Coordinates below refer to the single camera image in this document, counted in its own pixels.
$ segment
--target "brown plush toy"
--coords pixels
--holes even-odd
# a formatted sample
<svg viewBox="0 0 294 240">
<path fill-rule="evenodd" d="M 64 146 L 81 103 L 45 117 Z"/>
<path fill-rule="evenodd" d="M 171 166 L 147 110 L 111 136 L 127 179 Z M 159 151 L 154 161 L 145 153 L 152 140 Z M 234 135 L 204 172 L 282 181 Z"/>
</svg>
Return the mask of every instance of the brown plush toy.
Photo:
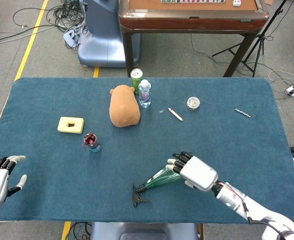
<svg viewBox="0 0 294 240">
<path fill-rule="evenodd" d="M 119 85 L 110 90 L 109 115 L 114 126 L 123 128 L 139 122 L 140 111 L 133 94 L 134 91 L 134 87 L 126 85 Z"/>
</svg>

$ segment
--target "cable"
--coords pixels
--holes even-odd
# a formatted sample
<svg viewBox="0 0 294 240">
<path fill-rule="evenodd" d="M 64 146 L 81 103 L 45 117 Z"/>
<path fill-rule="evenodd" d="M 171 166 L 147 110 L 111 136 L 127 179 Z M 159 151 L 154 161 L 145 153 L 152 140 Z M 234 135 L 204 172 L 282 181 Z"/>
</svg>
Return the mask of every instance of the cable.
<svg viewBox="0 0 294 240">
<path fill-rule="evenodd" d="M 16 12 L 13 14 L 13 16 L 12 16 L 12 20 L 13 20 L 13 22 L 15 23 L 15 25 L 18 25 L 18 26 L 20 26 L 20 27 L 22 27 L 22 28 L 28 26 L 28 25 L 20 25 L 20 24 L 16 23 L 16 21 L 15 21 L 15 15 L 16 15 L 18 12 L 20 12 L 20 11 L 22 11 L 22 10 L 26 10 L 26 9 L 35 9 L 35 10 L 49 11 L 49 9 L 42 9 L 42 8 L 37 8 L 37 7 L 25 7 L 25 8 L 19 9 L 19 10 L 16 11 Z"/>
<path fill-rule="evenodd" d="M 55 27 L 55 26 L 51 26 L 51 27 L 48 27 L 48 28 L 46 28 L 46 29 L 42 29 L 42 30 L 40 30 L 40 31 L 33 32 L 33 33 L 31 33 L 31 34 L 28 34 L 28 35 L 25 35 L 25 36 L 21 36 L 21 37 L 19 37 L 19 38 L 15 38 L 15 39 L 7 40 L 7 41 L 1 41 L 0 44 L 5 44 L 5 43 L 12 42 L 12 41 L 15 41 L 15 40 L 23 39 L 23 38 L 26 38 L 26 37 L 31 36 L 31 35 L 33 35 L 33 34 L 37 34 L 37 33 L 40 33 L 40 32 L 43 32 L 43 31 L 46 31 L 46 30 L 49 30 L 49 29 L 52 29 L 52 28 L 54 28 L 54 27 Z"/>
<path fill-rule="evenodd" d="M 86 225 L 85 225 L 85 231 L 89 236 L 91 236 L 91 234 L 88 232 L 87 225 L 88 225 L 88 223 L 86 223 Z"/>
<path fill-rule="evenodd" d="M 271 32 L 271 34 L 269 34 L 268 36 L 265 36 L 265 39 L 267 39 L 268 37 L 271 37 L 271 35 L 277 30 L 277 28 L 279 27 L 281 21 L 284 19 L 284 17 L 285 17 L 285 16 L 287 15 L 287 13 L 289 12 L 289 10 L 290 10 L 290 8 L 291 8 L 293 2 L 294 2 L 294 0 L 292 0 L 292 2 L 291 2 L 291 4 L 290 4 L 289 8 L 287 9 L 287 12 L 286 12 L 285 15 L 280 19 L 278 25 L 274 28 L 274 30 Z"/>
<path fill-rule="evenodd" d="M 241 200 L 241 202 L 244 204 L 244 200 L 243 200 L 243 198 L 230 186 L 230 185 L 228 185 L 227 183 L 225 183 L 225 182 L 218 182 L 218 184 L 219 185 L 222 185 L 222 186 L 224 186 L 224 187 L 226 187 L 226 188 L 228 188 L 229 190 L 231 190 L 234 194 L 236 194 L 239 198 L 240 198 L 240 200 Z"/>
<path fill-rule="evenodd" d="M 89 226 L 92 227 L 92 225 L 91 225 L 90 223 L 88 223 L 87 221 L 76 221 L 76 222 L 75 222 L 74 224 L 72 224 L 72 226 L 70 227 L 70 229 L 69 229 L 69 231 L 68 231 L 68 234 L 67 234 L 66 237 L 65 237 L 65 240 L 68 240 L 68 239 L 69 239 L 69 236 L 70 236 L 70 232 L 71 232 L 71 231 L 73 231 L 73 234 L 74 234 L 75 239 L 80 240 L 80 239 L 77 238 L 77 235 L 79 234 L 79 232 L 78 232 L 77 234 L 75 234 L 75 230 L 74 230 L 75 226 L 78 225 L 78 224 L 84 224 L 85 226 L 86 226 L 86 225 L 89 225 Z M 82 239 L 84 239 L 84 236 L 86 237 L 86 238 L 85 238 L 86 240 L 90 239 L 90 238 L 87 237 L 85 234 L 82 235 Z"/>
<path fill-rule="evenodd" d="M 27 31 L 32 30 L 32 29 L 35 29 L 35 28 L 51 27 L 51 26 L 52 26 L 52 25 L 48 25 L 48 24 L 46 24 L 46 25 L 40 25 L 40 26 L 34 26 L 34 27 L 28 28 L 27 30 L 24 30 L 24 31 L 22 31 L 22 32 L 16 33 L 16 34 L 14 34 L 14 35 L 6 36 L 6 37 L 3 37 L 3 38 L 0 38 L 0 41 L 3 40 L 3 39 L 8 39 L 8 38 L 15 37 L 15 36 L 17 36 L 17 35 L 23 34 L 23 33 L 27 32 Z"/>
<path fill-rule="evenodd" d="M 86 225 L 86 224 L 83 223 L 82 226 L 81 226 L 81 227 L 79 228 L 79 230 L 77 231 L 77 233 L 75 233 L 75 228 L 73 228 L 73 236 L 75 237 L 76 240 L 79 240 L 79 239 L 77 238 L 77 236 L 78 236 L 79 232 L 82 230 L 82 228 L 83 228 L 85 225 Z"/>
<path fill-rule="evenodd" d="M 294 77 L 291 77 L 291 78 L 289 78 L 289 79 L 287 79 L 287 78 L 282 78 L 281 77 L 281 81 L 276 81 L 276 79 L 275 80 L 273 80 L 271 77 L 270 77 L 270 74 L 271 73 L 275 73 L 275 72 L 282 72 L 282 73 L 284 73 L 284 74 L 288 74 L 288 75 L 292 75 L 292 76 L 294 76 L 294 74 L 292 74 L 292 73 L 289 73 L 289 72 L 286 72 L 286 71 L 283 71 L 283 70 L 271 70 L 269 73 L 268 73 L 268 78 L 270 79 L 270 81 L 272 82 L 272 83 L 282 83 L 282 82 L 285 82 L 284 81 L 284 79 L 286 79 L 286 80 L 288 80 L 288 81 L 290 81 L 289 79 L 294 79 Z"/>
<path fill-rule="evenodd" d="M 273 225 L 270 225 L 269 223 L 267 222 L 264 222 L 264 221 L 256 221 L 256 220 L 252 220 L 250 217 L 248 218 L 248 223 L 249 224 L 263 224 L 263 225 L 266 225 L 272 229 L 274 229 L 278 235 L 280 236 L 280 240 L 286 240 L 285 237 L 282 235 L 282 233 L 280 231 L 278 231 Z"/>
<path fill-rule="evenodd" d="M 226 61 L 216 61 L 213 57 L 209 56 L 208 54 L 206 54 L 206 53 L 204 53 L 204 52 L 201 52 L 201 51 L 197 51 L 197 50 L 194 48 L 194 46 L 193 46 L 193 42 L 192 42 L 192 33 L 190 34 L 190 43 L 191 43 L 191 47 L 192 47 L 192 49 L 193 49 L 193 51 L 194 51 L 195 53 L 198 53 L 198 54 L 201 54 L 201 55 L 206 56 L 207 58 L 209 58 L 210 60 L 212 60 L 214 63 L 216 63 L 216 64 L 230 64 L 229 62 L 226 62 Z M 243 76 L 245 76 L 245 77 L 248 77 L 246 74 L 243 74 L 243 73 L 240 72 L 238 69 L 236 69 L 236 71 L 237 71 L 239 74 L 241 74 L 241 75 L 243 75 Z"/>
</svg>

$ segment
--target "soda can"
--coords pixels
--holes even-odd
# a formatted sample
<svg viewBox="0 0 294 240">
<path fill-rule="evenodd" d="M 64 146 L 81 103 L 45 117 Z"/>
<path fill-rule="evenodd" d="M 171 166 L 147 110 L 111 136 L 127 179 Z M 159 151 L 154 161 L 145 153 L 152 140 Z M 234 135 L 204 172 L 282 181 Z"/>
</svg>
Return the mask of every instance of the soda can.
<svg viewBox="0 0 294 240">
<path fill-rule="evenodd" d="M 138 68 L 135 68 L 130 73 L 132 86 L 135 88 L 135 95 L 139 95 L 139 83 L 142 80 L 142 71 Z"/>
</svg>

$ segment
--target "white arm casing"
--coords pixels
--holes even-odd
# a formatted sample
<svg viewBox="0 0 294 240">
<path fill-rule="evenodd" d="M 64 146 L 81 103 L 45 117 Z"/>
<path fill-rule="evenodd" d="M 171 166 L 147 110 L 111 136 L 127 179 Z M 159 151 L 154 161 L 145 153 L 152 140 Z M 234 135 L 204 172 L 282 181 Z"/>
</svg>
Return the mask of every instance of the white arm casing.
<svg viewBox="0 0 294 240">
<path fill-rule="evenodd" d="M 203 192 L 211 190 L 214 185 L 222 185 L 222 188 L 217 192 L 217 199 L 244 219 L 248 220 L 248 217 L 250 217 L 253 221 L 267 220 L 270 225 L 282 233 L 286 240 L 294 240 L 293 221 L 279 213 L 268 210 L 227 182 L 218 182 L 217 172 L 199 158 L 193 156 L 183 166 L 180 175 L 187 180 L 185 183 L 188 186 L 195 187 Z M 248 212 L 245 212 L 240 197 L 245 202 Z M 262 240 L 279 240 L 279 235 L 274 229 L 267 226 L 263 232 Z"/>
<path fill-rule="evenodd" d="M 253 220 L 261 221 L 261 220 L 268 220 L 268 223 L 273 225 L 277 230 L 281 233 L 292 234 L 294 233 L 294 222 L 291 221 L 289 218 L 276 213 L 274 211 L 270 211 L 260 205 L 259 203 L 252 200 L 250 197 L 246 196 L 242 192 L 240 192 L 235 187 L 229 185 L 227 182 L 225 183 L 228 187 L 224 186 L 217 195 L 217 199 L 222 201 L 228 207 L 233 209 L 236 213 L 242 216 L 244 219 L 247 220 L 248 217 L 251 217 Z M 248 208 L 248 214 L 245 213 L 241 199 L 229 188 L 232 188 L 246 203 Z M 276 240 L 278 233 L 271 229 L 270 227 L 266 227 L 265 231 L 262 235 L 262 240 Z"/>
</svg>

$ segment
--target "table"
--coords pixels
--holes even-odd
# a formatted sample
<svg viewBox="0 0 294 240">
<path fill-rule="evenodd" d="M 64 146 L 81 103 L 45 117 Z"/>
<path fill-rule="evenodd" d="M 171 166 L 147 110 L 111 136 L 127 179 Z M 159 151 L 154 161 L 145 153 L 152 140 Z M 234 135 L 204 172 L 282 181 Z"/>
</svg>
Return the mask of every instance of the table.
<svg viewBox="0 0 294 240">
<path fill-rule="evenodd" d="M 28 175 L 24 189 L 0 207 L 1 220 L 246 223 L 212 192 L 183 181 L 142 194 L 140 185 L 175 152 L 193 152 L 263 206 L 294 221 L 294 164 L 270 85 L 261 78 L 148 78 L 151 105 L 138 125 L 117 128 L 109 118 L 110 89 L 129 78 L 22 78 L 0 120 L 0 157 L 25 154 L 10 179 Z M 187 99 L 197 96 L 193 112 Z M 167 107 L 184 119 L 160 110 Z M 239 108 L 251 114 L 247 118 Z M 61 116 L 85 119 L 83 134 L 57 131 Z M 82 147 L 97 134 L 98 153 Z"/>
<path fill-rule="evenodd" d="M 224 3 L 161 3 L 160 0 L 119 0 L 128 77 L 133 69 L 131 35 L 135 33 L 241 34 L 242 44 L 224 77 L 231 77 L 269 18 L 264 0 Z"/>
</svg>

